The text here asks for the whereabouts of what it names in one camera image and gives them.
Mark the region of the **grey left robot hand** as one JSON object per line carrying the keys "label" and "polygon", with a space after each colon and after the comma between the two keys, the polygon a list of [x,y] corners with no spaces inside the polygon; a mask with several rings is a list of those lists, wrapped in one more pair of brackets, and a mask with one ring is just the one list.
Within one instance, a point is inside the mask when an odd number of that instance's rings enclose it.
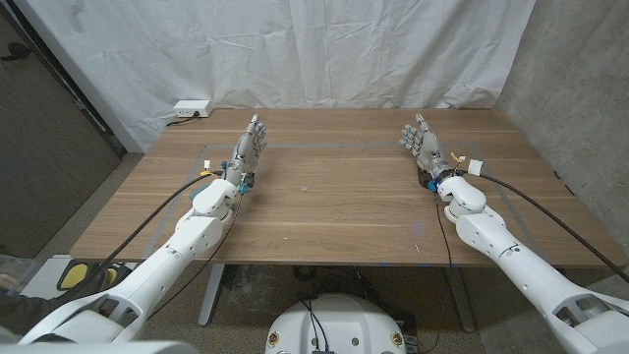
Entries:
{"label": "grey left robot hand", "polygon": [[235,186],[242,184],[247,174],[255,171],[261,152],[266,146],[265,126],[255,114],[245,132],[236,143],[231,160],[227,163],[224,179]]}

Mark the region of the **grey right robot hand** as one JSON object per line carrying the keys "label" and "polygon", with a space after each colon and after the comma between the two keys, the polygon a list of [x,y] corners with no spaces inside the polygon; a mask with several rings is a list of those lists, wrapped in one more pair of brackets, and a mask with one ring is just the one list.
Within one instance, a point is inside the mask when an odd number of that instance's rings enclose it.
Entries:
{"label": "grey right robot hand", "polygon": [[399,143],[416,159],[420,181],[426,186],[432,183],[437,187],[445,179],[453,176],[453,169],[443,156],[436,134],[421,113],[416,114],[417,125],[406,125]]}

